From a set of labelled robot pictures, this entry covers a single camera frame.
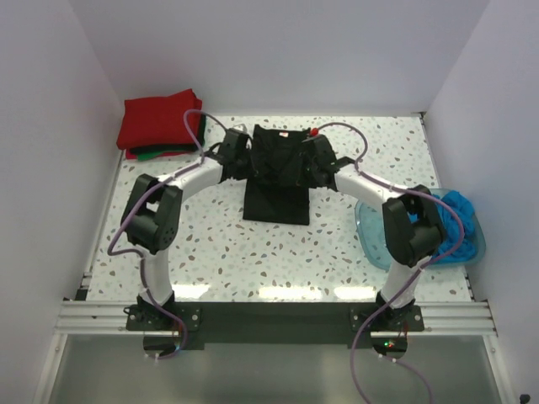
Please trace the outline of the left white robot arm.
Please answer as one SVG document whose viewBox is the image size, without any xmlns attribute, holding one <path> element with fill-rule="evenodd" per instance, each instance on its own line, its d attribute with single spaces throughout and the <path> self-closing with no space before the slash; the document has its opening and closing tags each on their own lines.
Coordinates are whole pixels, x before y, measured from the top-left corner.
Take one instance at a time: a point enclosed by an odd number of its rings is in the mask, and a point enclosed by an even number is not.
<svg viewBox="0 0 539 404">
<path fill-rule="evenodd" d="M 168 305 L 173 300 L 168 250 L 179 231 L 182 204 L 228 179 L 247 178 L 251 168 L 249 141 L 247 133 L 228 129 L 222 142 L 215 150 L 205 151 L 200 162 L 161 178 L 142 174 L 133 185 L 119 229 L 130 246 L 116 251 L 119 238 L 115 236 L 108 254 L 134 253 L 140 258 L 139 299 L 150 304 L 144 318 L 156 330 L 169 328 L 174 320 L 174 309 Z"/>
</svg>

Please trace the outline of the black t shirt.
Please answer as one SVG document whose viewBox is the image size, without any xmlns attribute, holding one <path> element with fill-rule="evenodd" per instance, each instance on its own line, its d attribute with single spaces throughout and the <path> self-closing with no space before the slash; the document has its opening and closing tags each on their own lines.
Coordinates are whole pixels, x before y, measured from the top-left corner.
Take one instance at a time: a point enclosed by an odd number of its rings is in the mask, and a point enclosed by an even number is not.
<svg viewBox="0 0 539 404">
<path fill-rule="evenodd" d="M 253 171 L 246 182 L 244 220 L 310 224 L 309 188 L 298 183 L 302 168 L 300 146 L 309 134 L 309 129 L 253 128 Z"/>
</svg>

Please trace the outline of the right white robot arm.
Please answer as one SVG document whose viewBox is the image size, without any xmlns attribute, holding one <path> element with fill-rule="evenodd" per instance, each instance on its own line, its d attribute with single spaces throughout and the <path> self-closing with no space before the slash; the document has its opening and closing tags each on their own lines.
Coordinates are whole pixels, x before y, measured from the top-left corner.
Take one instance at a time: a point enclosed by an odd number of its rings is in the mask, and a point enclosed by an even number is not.
<svg viewBox="0 0 539 404">
<path fill-rule="evenodd" d="M 405 189 L 360 170 L 349 157 L 337 158 L 326 136 L 303 141 L 300 156 L 305 183 L 354 197 L 382 215 L 392 261 L 378 292 L 384 305 L 376 308 L 375 319 L 380 328 L 395 330 L 405 320 L 403 308 L 415 299 L 422 270 L 446 238 L 437 198 L 425 186 Z"/>
</svg>

